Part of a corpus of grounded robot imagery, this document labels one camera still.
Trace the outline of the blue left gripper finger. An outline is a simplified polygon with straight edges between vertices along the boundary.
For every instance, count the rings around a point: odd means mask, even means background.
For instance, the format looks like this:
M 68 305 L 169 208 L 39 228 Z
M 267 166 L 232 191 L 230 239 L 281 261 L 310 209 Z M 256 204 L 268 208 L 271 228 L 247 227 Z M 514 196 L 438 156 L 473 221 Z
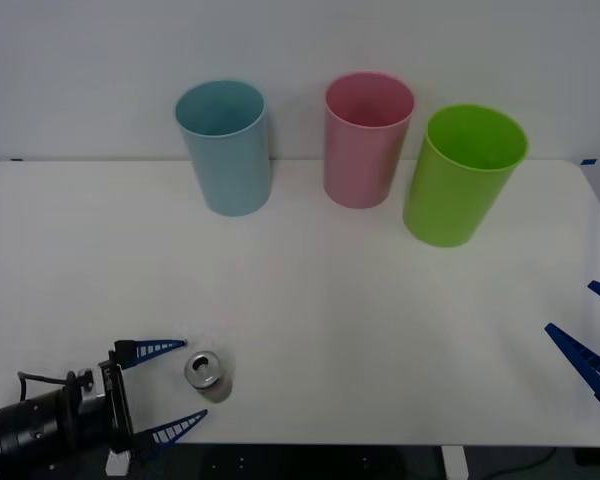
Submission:
M 206 416 L 203 409 L 180 419 L 152 427 L 131 436 L 131 456 L 139 464 L 146 464 L 174 446 L 193 430 Z
M 122 370 L 127 370 L 186 346 L 186 340 L 175 339 L 117 340 L 110 351 L 110 359 Z

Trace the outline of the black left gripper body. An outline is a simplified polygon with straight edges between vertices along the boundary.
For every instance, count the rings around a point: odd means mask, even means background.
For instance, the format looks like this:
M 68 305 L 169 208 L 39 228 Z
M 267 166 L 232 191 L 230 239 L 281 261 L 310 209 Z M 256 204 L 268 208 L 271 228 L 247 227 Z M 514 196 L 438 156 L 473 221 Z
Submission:
M 78 407 L 77 442 L 81 449 L 107 446 L 114 453 L 130 450 L 133 426 L 118 354 L 108 352 L 99 363 L 103 393 L 96 393 L 93 371 L 79 376 L 81 401 Z

